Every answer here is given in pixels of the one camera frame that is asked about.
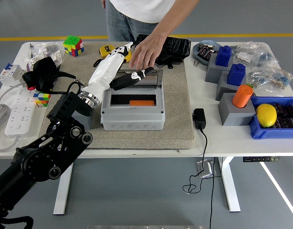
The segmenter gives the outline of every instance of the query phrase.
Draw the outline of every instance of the tape measure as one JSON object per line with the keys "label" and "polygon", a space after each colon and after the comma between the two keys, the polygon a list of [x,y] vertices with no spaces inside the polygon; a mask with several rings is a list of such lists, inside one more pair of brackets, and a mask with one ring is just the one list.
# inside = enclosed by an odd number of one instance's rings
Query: tape measure
{"label": "tape measure", "polygon": [[114,49],[115,48],[110,44],[102,46],[99,50],[102,59],[105,59],[106,56],[108,56],[108,54],[111,53]]}
{"label": "tape measure", "polygon": [[[108,56],[108,54],[109,53],[111,53],[112,52],[112,50],[114,50],[115,48],[114,48],[114,46],[112,46],[112,45],[104,45],[104,46],[102,46],[100,49],[99,49],[99,53],[100,53],[100,55],[101,55],[101,57],[102,57],[102,59],[98,59],[94,64],[93,64],[93,66],[94,67],[96,67],[102,60],[104,60],[107,56]],[[128,54],[126,55],[126,57],[124,58],[124,63],[127,63],[127,62],[129,62],[131,60],[131,51],[129,50],[128,51]]]}

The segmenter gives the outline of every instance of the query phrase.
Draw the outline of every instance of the orange cylinder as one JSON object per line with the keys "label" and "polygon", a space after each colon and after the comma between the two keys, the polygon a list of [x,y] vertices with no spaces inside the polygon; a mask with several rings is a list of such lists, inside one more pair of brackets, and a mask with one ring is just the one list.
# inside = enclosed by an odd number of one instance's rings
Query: orange cylinder
{"label": "orange cylinder", "polygon": [[234,98],[232,99],[233,105],[238,108],[244,108],[247,105],[247,102],[249,101],[252,94],[252,87],[246,84],[241,85],[238,88]]}

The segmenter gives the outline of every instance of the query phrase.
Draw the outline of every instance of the small rubik's cube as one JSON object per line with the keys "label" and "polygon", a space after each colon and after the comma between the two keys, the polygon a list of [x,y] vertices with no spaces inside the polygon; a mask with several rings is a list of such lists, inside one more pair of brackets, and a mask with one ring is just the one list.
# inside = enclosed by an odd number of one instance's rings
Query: small rubik's cube
{"label": "small rubik's cube", "polygon": [[74,57],[77,57],[84,51],[81,38],[75,36],[68,36],[63,43],[63,46],[66,50],[66,53]]}
{"label": "small rubik's cube", "polygon": [[38,107],[47,107],[49,104],[51,95],[45,94],[43,92],[39,92],[35,90],[35,93],[33,95],[33,99]]}

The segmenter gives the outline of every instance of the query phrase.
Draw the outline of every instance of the foam pad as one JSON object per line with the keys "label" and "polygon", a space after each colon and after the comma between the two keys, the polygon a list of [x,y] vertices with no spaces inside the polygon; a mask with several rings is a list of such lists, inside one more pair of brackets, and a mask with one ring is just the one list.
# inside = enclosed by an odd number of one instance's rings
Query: foam pad
{"label": "foam pad", "polygon": [[[125,45],[126,42],[111,42],[114,47]],[[60,71],[75,75],[81,81],[88,83],[95,71],[94,62],[101,58],[100,47],[107,42],[84,42],[85,51],[74,58],[65,55]],[[121,69],[129,69],[128,63]],[[185,76],[184,64],[174,65],[173,69],[163,68],[163,91],[166,120],[161,131],[105,131],[100,123],[101,106],[94,109],[91,130],[93,142],[88,148],[117,149],[189,149],[193,146],[194,131],[190,99]],[[54,86],[54,91],[66,91],[72,82],[69,78],[60,78]],[[52,95],[47,113],[56,104],[60,95]],[[40,136],[46,133],[50,121],[44,118]]]}

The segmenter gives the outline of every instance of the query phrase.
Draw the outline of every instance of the robotic arm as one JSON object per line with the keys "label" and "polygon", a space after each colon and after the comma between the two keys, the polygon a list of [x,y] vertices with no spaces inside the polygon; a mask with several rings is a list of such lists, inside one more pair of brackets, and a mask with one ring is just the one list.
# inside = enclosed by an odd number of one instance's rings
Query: robotic arm
{"label": "robotic arm", "polygon": [[119,90],[135,84],[153,70],[148,68],[113,80],[133,45],[130,42],[113,50],[95,70],[88,86],[76,94],[64,93],[47,115],[51,124],[46,134],[27,146],[16,148],[11,166],[0,175],[0,229],[5,228],[3,224],[19,222],[27,223],[25,229],[32,228],[32,218],[6,219],[8,211],[36,182],[58,179],[92,142],[92,135],[85,132],[84,126],[72,117],[74,111],[90,116],[92,109],[102,102],[105,90],[110,87]]}

